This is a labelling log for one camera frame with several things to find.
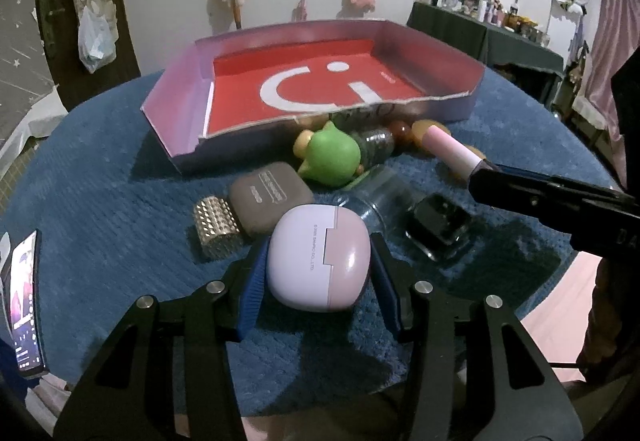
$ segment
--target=pink curtain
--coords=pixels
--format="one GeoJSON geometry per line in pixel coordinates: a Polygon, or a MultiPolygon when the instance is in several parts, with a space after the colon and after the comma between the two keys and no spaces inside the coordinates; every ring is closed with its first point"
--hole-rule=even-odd
{"type": "Polygon", "coordinates": [[[626,186],[625,148],[611,92],[611,77],[640,45],[640,0],[602,0],[600,23],[593,43],[593,69],[586,96],[605,116],[614,153],[614,166],[626,186]]]}

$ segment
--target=pink box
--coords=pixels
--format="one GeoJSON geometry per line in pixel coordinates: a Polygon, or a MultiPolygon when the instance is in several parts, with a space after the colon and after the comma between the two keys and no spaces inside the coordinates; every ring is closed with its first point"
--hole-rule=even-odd
{"type": "Polygon", "coordinates": [[[180,172],[292,145],[317,114],[344,130],[422,118],[464,120],[484,66],[386,20],[318,20],[204,38],[142,105],[180,172]]]}

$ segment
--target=pink lip balm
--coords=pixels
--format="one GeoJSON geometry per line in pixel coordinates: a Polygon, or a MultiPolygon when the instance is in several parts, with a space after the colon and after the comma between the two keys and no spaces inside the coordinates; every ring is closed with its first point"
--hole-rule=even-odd
{"type": "Polygon", "coordinates": [[[471,173],[483,161],[477,154],[471,152],[437,126],[431,126],[427,129],[422,137],[422,146],[436,158],[444,161],[453,172],[465,181],[468,181],[471,173]]]}

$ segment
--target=blue rug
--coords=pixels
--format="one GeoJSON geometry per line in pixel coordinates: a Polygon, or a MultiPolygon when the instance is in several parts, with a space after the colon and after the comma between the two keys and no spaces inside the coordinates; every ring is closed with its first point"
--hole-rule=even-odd
{"type": "MultiPolygon", "coordinates": [[[[40,315],[51,371],[78,381],[123,313],[142,294],[190,294],[226,262],[201,255],[191,217],[199,199],[225,194],[246,165],[182,178],[140,112],[159,74],[121,85],[73,110],[40,147],[0,221],[15,244],[42,231],[40,315]]],[[[532,98],[487,70],[471,118],[449,126],[495,163],[609,186],[600,163],[532,98]]],[[[476,205],[436,160],[403,154],[388,164],[416,188],[439,192],[476,217],[475,246],[433,264],[396,238],[393,253],[457,296],[498,294],[519,317],[555,286],[575,256],[569,237],[536,220],[476,205]]],[[[318,202],[330,195],[318,192],[318,202]]],[[[369,287],[353,312],[286,309],[271,296],[257,328],[228,354],[243,414],[284,412],[375,391],[402,380],[410,352],[386,331],[369,287]]]]}

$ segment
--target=blue gripper pad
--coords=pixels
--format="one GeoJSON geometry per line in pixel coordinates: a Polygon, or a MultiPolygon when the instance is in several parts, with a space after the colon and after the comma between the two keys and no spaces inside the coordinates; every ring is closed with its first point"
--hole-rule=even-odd
{"type": "Polygon", "coordinates": [[[385,327],[393,337],[398,340],[402,330],[400,322],[400,302],[385,268],[385,262],[388,265],[389,261],[387,255],[391,257],[391,254],[386,244],[380,244],[380,241],[384,243],[382,236],[380,235],[380,240],[378,240],[374,235],[375,234],[372,234],[371,236],[371,281],[373,283],[373,289],[376,292],[385,327]]]}
{"type": "Polygon", "coordinates": [[[254,243],[244,259],[250,270],[246,277],[244,290],[238,297],[238,326],[236,328],[239,341],[255,327],[260,312],[260,304],[264,297],[264,285],[267,272],[267,254],[271,237],[264,237],[254,243]]]}

